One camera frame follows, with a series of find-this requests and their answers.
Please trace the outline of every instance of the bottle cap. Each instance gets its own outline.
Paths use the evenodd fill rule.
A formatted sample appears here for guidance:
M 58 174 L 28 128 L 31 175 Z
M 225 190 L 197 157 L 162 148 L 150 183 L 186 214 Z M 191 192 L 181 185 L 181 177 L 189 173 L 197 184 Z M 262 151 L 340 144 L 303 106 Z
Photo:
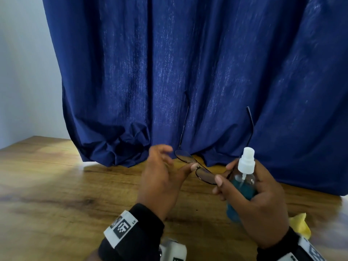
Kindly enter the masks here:
M 255 160 L 254 160 L 255 151 L 252 148 L 244 148 L 243 155 L 238 162 L 238 170 L 243 174 L 245 179 L 245 174 L 253 174 L 255 169 Z

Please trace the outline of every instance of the glasses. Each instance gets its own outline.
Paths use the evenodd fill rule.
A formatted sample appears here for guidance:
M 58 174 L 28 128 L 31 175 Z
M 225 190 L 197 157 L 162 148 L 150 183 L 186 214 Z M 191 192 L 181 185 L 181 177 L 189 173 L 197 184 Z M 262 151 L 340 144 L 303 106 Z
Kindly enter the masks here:
M 249 106 L 246 107 L 246 111 L 248 113 L 249 120 L 250 120 L 250 126 L 251 126 L 251 135 L 250 135 L 249 140 L 248 140 L 248 142 L 246 144 L 246 146 L 249 146 L 251 137 L 253 136 L 253 133 L 254 133 L 254 122 L 253 122 L 253 118 L 252 118 L 251 113 L 250 113 Z M 187 108 L 187 112 L 186 112 L 186 116 L 185 116 L 185 122 L 184 122 L 184 127 L 183 127 L 183 130 L 182 130 L 181 136 L 180 136 L 179 150 L 176 150 L 174 152 L 174 154 L 175 154 L 175 156 L 179 160 L 181 160 L 181 161 L 183 161 L 185 163 L 198 163 L 199 166 L 196 169 L 196 176 L 200 180 L 204 181 L 205 183 L 208 183 L 208 184 L 211 184 L 211 185 L 216 185 L 215 175 L 213 173 L 211 173 L 207 168 L 205 168 L 201 163 L 199 163 L 188 152 L 180 149 L 181 148 L 182 135 L 184 134 L 185 123 L 186 123 L 186 118 L 187 118 L 188 112 L 189 112 L 189 107 Z

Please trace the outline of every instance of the yellow microfiber cloth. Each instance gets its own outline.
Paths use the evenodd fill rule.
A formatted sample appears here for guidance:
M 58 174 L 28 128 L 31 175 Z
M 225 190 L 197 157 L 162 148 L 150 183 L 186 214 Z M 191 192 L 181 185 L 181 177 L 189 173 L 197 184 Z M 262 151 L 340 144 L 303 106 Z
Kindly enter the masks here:
M 311 236 L 310 229 L 305 222 L 306 213 L 300 213 L 294 217 L 289 217 L 290 227 L 297 233 L 300 233 L 307 240 Z

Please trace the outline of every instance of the black wristband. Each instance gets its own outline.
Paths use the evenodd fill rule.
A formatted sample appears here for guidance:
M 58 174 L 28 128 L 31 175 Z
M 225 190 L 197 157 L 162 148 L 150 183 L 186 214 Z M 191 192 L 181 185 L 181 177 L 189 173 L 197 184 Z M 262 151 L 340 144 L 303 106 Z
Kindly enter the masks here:
M 284 255 L 296 251 L 300 236 L 289 227 L 286 235 L 276 245 L 261 249 L 258 248 L 257 261 L 277 261 Z
M 138 223 L 115 249 L 104 238 L 98 249 L 100 259 L 103 261 L 138 261 L 145 257 L 151 260 L 159 259 L 158 247 L 163 234 L 163 222 L 142 204 L 134 205 L 129 212 L 138 220 Z

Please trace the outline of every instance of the tinted lens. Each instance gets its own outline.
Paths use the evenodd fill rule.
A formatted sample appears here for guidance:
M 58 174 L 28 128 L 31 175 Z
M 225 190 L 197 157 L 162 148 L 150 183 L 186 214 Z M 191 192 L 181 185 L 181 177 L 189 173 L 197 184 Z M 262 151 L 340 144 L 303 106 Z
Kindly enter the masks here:
M 196 159 L 194 159 L 193 156 L 191 156 L 189 153 L 183 150 L 176 150 L 174 152 L 177 158 L 179 158 L 181 161 L 184 161 L 186 163 L 195 163 L 197 162 Z
M 216 185 L 216 182 L 214 179 L 215 175 L 211 173 L 209 170 L 206 170 L 205 168 L 198 168 L 196 170 L 196 175 L 204 182 L 208 184 Z

